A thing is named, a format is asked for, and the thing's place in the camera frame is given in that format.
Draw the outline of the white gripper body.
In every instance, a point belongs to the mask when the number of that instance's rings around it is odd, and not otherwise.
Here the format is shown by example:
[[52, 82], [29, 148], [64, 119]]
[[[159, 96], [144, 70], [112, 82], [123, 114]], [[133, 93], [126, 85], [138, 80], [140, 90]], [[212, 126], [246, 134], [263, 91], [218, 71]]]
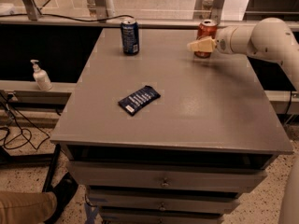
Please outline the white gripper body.
[[220, 53], [223, 54], [233, 54], [233, 49], [231, 48], [231, 41], [235, 30], [237, 29], [236, 26], [228, 26], [222, 29], [219, 29], [216, 33], [215, 40], [216, 40], [216, 48]]

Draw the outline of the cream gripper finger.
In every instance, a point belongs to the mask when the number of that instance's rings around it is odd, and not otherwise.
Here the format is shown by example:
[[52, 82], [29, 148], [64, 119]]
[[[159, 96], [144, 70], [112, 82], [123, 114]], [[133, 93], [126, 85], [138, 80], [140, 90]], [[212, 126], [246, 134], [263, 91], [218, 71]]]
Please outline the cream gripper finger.
[[216, 42], [211, 36], [205, 36], [187, 44], [189, 51], [213, 52]]

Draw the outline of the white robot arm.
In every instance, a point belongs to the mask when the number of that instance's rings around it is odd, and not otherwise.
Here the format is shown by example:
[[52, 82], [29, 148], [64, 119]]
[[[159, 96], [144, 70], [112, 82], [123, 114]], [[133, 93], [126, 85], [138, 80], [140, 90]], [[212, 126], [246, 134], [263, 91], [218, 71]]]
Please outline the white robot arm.
[[[187, 45], [193, 52], [244, 54], [277, 63], [299, 91], [299, 44], [288, 24], [267, 18], [253, 26], [227, 26], [211, 35], [200, 35]], [[299, 154], [294, 154], [279, 213], [278, 224], [299, 224]]]

